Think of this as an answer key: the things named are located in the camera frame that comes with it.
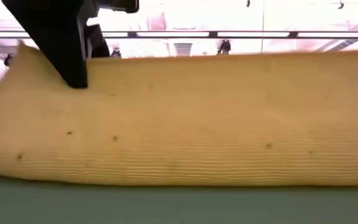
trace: ceiling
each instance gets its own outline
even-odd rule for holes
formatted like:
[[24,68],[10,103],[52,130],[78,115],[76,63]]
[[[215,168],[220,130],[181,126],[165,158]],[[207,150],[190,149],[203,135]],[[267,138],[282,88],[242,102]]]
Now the ceiling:
[[[358,31],[358,0],[140,0],[136,14],[101,9],[103,31],[148,30],[329,30]],[[0,0],[0,30],[22,30]],[[108,39],[123,57],[215,55],[216,39]],[[358,40],[233,39],[232,54],[264,52],[358,50]],[[0,39],[0,55],[17,39]]]

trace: ribbed texture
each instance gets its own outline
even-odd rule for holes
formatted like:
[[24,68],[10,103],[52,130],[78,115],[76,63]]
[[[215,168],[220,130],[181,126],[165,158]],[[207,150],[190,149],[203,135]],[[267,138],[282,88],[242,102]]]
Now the ribbed texture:
[[21,46],[0,175],[114,185],[358,185],[358,52],[88,62]]

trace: green surface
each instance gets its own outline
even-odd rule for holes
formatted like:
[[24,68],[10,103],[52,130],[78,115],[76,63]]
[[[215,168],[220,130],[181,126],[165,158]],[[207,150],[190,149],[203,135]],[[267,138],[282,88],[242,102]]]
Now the green surface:
[[4,223],[358,224],[358,188],[103,187],[0,177]]

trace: black machine arm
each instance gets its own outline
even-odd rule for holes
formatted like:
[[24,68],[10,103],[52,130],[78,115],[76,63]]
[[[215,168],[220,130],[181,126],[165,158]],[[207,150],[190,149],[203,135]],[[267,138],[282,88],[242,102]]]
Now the black machine arm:
[[109,57],[99,25],[87,26],[99,9],[135,13],[139,0],[2,0],[67,84],[87,88],[87,57]]

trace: dark speck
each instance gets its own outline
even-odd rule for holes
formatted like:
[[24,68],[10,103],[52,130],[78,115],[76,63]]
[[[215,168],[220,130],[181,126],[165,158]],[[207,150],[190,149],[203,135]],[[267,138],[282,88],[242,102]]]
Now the dark speck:
[[23,156],[24,156],[24,154],[23,154],[23,153],[20,153],[20,154],[17,155],[16,159],[17,159],[18,161],[21,161],[21,160],[23,159]]

